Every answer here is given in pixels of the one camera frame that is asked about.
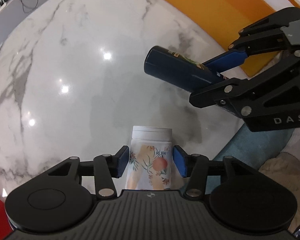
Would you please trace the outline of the white floral bottle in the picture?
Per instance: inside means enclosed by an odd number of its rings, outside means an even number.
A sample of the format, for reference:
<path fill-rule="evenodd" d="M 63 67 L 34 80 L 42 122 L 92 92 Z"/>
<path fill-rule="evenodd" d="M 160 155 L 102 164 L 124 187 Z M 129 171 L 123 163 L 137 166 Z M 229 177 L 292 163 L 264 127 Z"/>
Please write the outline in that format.
<path fill-rule="evenodd" d="M 125 188 L 168 190 L 171 167 L 172 129 L 134 126 Z"/>

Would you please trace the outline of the orange white storage box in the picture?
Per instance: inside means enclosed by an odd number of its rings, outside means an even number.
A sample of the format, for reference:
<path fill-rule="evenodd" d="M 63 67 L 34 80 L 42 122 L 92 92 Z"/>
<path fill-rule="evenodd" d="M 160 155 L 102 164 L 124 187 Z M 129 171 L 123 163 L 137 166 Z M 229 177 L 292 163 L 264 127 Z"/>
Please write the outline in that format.
<path fill-rule="evenodd" d="M 207 32 L 223 49 L 244 27 L 300 0 L 165 0 Z"/>

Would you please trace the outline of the dark blue cylinder can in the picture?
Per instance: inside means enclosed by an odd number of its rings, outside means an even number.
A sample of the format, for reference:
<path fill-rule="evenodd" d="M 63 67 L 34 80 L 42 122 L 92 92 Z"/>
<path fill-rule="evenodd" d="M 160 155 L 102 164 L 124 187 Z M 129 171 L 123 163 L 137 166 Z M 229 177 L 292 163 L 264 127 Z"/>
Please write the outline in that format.
<path fill-rule="evenodd" d="M 148 52 L 144 71 L 190 93 L 226 80 L 219 72 L 160 46 Z"/>

